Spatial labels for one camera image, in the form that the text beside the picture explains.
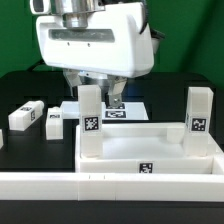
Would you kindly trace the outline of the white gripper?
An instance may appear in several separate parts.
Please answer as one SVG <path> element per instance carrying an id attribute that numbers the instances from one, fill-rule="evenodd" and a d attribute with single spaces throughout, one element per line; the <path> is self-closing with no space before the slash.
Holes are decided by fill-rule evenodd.
<path id="1" fill-rule="evenodd" d="M 117 108 L 125 77 L 145 75 L 154 65 L 142 2 L 51 2 L 50 14 L 36 16 L 42 58 L 49 66 L 65 68 L 72 95 L 82 84 L 78 71 L 109 74 L 106 105 Z"/>

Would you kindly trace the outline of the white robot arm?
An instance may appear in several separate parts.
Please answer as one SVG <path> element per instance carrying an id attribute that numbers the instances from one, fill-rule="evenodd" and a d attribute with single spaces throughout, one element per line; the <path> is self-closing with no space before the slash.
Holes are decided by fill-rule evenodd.
<path id="1" fill-rule="evenodd" d="M 46 65 L 64 70 L 72 87 L 80 76 L 107 80 L 106 102 L 122 104 L 129 78 L 148 74 L 165 35 L 148 23 L 146 0 L 30 0 Z"/>

